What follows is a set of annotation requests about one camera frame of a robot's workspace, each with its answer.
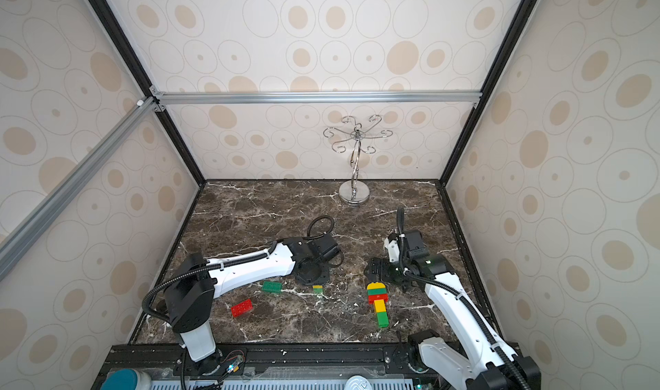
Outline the yellow square lego back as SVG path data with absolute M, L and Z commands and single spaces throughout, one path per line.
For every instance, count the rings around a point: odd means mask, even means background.
M 387 290 L 387 289 L 384 283 L 377 282 L 377 283 L 369 283 L 367 285 L 367 290 L 375 291 L 375 290 Z

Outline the red long lego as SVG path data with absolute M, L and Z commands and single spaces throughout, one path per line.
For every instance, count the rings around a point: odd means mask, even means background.
M 242 302 L 231 307 L 230 311 L 234 318 L 240 317 L 244 314 L 249 313 L 254 309 L 254 305 L 250 299 L 246 299 Z
M 369 303 L 375 303 L 377 301 L 388 302 L 388 294 L 379 294 L 379 295 L 369 295 Z

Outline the green square lego front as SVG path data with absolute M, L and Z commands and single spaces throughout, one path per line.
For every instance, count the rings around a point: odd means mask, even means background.
M 385 311 L 377 312 L 376 313 L 376 319 L 377 319 L 378 326 L 380 328 L 389 327 L 389 318 L 388 318 L 388 314 Z

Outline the green long lego front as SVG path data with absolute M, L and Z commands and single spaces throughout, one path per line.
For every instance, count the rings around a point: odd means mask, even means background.
M 282 283 L 265 281 L 261 287 L 261 290 L 268 294 L 278 295 L 282 292 Z

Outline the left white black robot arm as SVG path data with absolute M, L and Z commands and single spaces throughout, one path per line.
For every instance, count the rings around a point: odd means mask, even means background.
M 214 300 L 244 285 L 292 275 L 303 286 L 324 285 L 332 260 L 343 253 L 332 231 L 331 216 L 318 216 L 303 237 L 272 241 L 259 251 L 228 259 L 188 256 L 173 278 L 153 287 L 143 298 L 142 311 L 168 324 L 194 362 L 217 352 L 210 326 Z

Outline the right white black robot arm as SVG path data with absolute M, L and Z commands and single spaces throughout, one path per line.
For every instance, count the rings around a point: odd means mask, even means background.
M 431 254 L 419 230 L 405 228 L 405 209 L 396 211 L 396 228 L 383 241 L 388 256 L 374 258 L 364 270 L 368 299 L 380 327 L 388 326 L 388 285 L 402 291 L 418 286 L 449 323 L 456 345 L 433 330 L 409 335 L 404 345 L 412 372 L 434 371 L 454 389 L 538 389 L 541 370 L 501 338 L 481 314 L 442 254 Z

